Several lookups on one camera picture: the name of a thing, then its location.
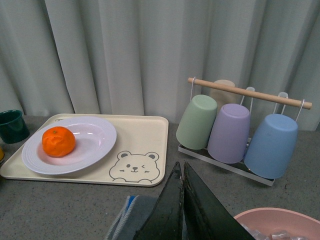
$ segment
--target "black object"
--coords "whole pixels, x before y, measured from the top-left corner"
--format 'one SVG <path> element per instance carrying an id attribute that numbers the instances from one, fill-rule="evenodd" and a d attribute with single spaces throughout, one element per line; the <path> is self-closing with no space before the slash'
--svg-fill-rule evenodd
<path id="1" fill-rule="evenodd" d="M 183 182 L 189 240 L 254 240 L 187 162 L 184 164 Z"/>
<path id="2" fill-rule="evenodd" d="M 155 206 L 134 240 L 181 240 L 184 187 L 180 163 L 176 162 Z"/>
<path id="3" fill-rule="evenodd" d="M 183 213 L 189 240 L 255 240 L 186 162 L 179 162 L 134 240 L 181 240 Z"/>

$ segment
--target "speckled countertop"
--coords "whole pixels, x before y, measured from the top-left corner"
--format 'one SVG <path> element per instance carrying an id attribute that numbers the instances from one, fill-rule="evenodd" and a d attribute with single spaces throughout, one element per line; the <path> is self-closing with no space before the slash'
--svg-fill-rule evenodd
<path id="1" fill-rule="evenodd" d="M 31 135 L 48 117 L 25 116 Z M 233 216 L 261 207 L 284 208 L 320 220 L 320 131 L 300 131 L 285 175 L 273 186 L 178 151 L 177 124 L 169 124 L 166 172 L 154 187 L 10 180 L 0 176 L 2 240 L 102 240 L 128 195 L 158 197 L 176 161 L 188 161 Z M 26 140 L 4 144 L 8 160 Z"/>

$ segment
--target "cartoon bear face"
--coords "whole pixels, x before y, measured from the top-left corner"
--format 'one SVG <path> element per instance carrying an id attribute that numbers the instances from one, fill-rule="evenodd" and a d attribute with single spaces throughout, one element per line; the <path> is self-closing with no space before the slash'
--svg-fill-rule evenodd
<path id="1" fill-rule="evenodd" d="M 160 170 L 156 163 L 159 155 L 156 152 L 148 152 L 142 155 L 122 151 L 118 153 L 117 158 L 118 161 L 109 171 L 113 181 L 152 183 L 160 175 Z"/>

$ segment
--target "bear ear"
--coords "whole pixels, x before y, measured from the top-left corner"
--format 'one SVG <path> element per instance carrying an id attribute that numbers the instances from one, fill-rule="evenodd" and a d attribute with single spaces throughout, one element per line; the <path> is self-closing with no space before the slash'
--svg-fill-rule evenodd
<path id="1" fill-rule="evenodd" d="M 130 156 L 130 155 L 131 155 L 131 152 L 129 152 L 129 151 L 121 151 L 118 153 L 118 155 L 116 157 L 120 160 L 120 159 L 123 159 L 127 156 Z"/>
<path id="2" fill-rule="evenodd" d="M 157 161 L 158 159 L 159 159 L 159 155 L 158 155 L 158 153 L 156 153 L 156 152 L 148 152 L 147 154 L 146 154 L 146 156 L 147 157 L 149 157 L 149 158 L 151 158 L 151 159 L 153 159 L 153 161 Z"/>

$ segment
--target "mandarin orange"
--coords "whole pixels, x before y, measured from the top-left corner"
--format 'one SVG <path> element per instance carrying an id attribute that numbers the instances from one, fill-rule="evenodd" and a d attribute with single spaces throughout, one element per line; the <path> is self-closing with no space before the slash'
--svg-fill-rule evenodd
<path id="1" fill-rule="evenodd" d="M 51 157 L 63 157 L 76 146 L 74 134 L 63 126 L 55 126 L 42 135 L 42 149 Z"/>

